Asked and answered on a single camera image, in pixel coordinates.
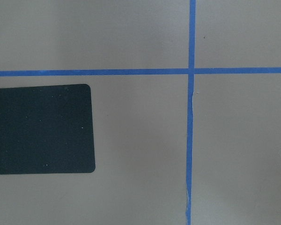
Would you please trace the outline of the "black mouse pad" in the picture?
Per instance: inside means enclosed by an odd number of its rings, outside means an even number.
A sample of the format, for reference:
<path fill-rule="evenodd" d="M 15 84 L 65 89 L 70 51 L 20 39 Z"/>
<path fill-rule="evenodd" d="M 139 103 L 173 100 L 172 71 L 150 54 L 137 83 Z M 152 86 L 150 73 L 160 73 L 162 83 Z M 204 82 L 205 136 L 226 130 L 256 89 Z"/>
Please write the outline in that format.
<path fill-rule="evenodd" d="M 95 170 L 91 88 L 0 88 L 0 175 Z"/>

